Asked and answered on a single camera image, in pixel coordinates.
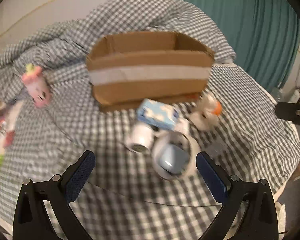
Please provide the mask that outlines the white plastic bag with orange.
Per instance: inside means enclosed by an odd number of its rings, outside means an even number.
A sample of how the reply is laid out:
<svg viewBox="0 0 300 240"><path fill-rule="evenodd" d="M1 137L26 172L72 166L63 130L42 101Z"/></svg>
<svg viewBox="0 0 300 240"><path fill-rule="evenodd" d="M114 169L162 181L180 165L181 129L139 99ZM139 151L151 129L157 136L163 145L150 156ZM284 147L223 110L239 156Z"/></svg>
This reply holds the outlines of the white plastic bag with orange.
<svg viewBox="0 0 300 240"><path fill-rule="evenodd" d="M189 114L189 120L199 131L209 131L219 125L221 103L211 93L204 93Z"/></svg>

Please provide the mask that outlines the white tape roll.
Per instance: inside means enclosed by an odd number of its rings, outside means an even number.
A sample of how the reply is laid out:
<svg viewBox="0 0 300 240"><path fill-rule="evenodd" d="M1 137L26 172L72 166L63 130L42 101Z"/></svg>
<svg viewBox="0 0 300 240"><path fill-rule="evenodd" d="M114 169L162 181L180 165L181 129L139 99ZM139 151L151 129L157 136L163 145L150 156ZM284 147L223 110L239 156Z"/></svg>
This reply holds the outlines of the white tape roll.
<svg viewBox="0 0 300 240"><path fill-rule="evenodd" d="M196 156L199 152L200 145L190 135L166 132L153 145L152 166L164 180L184 179L196 173Z"/></svg>

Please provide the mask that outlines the teal curtain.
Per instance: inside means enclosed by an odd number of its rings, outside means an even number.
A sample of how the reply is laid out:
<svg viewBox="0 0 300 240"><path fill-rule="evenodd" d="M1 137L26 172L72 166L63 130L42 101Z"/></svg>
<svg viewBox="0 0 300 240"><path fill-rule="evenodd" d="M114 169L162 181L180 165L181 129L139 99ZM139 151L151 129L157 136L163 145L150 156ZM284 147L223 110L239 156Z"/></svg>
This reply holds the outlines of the teal curtain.
<svg viewBox="0 0 300 240"><path fill-rule="evenodd" d="M263 88L282 88L300 44L300 20L287 0L185 0L218 25L235 63Z"/></svg>

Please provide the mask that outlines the light blue square case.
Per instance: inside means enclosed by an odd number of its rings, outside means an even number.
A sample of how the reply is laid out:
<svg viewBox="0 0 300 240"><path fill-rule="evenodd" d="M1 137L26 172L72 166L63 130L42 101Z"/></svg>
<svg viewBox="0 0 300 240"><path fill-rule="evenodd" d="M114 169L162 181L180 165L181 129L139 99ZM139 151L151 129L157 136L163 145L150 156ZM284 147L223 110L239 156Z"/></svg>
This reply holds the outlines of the light blue square case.
<svg viewBox="0 0 300 240"><path fill-rule="evenodd" d="M189 163L190 155L175 144L167 144L159 154L158 164L171 175L180 175Z"/></svg>

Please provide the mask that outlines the snack packets at left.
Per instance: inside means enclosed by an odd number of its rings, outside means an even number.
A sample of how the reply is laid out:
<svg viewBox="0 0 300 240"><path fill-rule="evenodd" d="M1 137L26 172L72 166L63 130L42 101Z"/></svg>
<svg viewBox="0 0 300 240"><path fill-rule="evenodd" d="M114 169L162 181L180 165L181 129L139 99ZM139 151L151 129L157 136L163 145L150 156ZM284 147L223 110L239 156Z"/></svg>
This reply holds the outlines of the snack packets at left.
<svg viewBox="0 0 300 240"><path fill-rule="evenodd" d="M15 124L24 101L14 101L0 105L0 167L2 165L6 149L12 144Z"/></svg>

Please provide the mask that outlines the white small roll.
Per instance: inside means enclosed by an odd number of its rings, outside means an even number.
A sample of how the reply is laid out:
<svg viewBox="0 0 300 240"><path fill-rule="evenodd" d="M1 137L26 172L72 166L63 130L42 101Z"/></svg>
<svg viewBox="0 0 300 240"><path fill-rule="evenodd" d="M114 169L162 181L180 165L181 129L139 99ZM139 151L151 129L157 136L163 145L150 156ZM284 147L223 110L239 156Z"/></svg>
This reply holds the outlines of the white small roll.
<svg viewBox="0 0 300 240"><path fill-rule="evenodd" d="M136 122L126 137L125 146L134 153L149 153L154 141L154 131L144 122Z"/></svg>

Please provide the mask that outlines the blue white small carton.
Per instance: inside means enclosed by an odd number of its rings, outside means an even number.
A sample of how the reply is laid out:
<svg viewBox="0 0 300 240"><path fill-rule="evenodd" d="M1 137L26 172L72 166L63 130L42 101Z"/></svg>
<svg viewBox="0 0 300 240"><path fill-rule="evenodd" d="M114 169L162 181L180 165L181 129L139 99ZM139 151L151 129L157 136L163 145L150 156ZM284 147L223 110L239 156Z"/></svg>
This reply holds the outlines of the blue white small carton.
<svg viewBox="0 0 300 240"><path fill-rule="evenodd" d="M136 110L136 117L138 121L159 129L174 130L179 112L172 105L145 99Z"/></svg>

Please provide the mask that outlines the brown cardboard box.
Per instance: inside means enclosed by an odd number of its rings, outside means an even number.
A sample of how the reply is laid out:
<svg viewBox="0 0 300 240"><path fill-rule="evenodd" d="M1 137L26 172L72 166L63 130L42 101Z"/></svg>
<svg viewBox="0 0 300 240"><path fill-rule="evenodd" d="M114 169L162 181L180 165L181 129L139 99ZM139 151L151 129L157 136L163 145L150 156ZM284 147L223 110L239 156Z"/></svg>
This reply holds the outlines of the brown cardboard box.
<svg viewBox="0 0 300 240"><path fill-rule="evenodd" d="M207 85L214 54L178 32L107 35L87 56L93 97L102 112L137 108L144 99L196 101Z"/></svg>

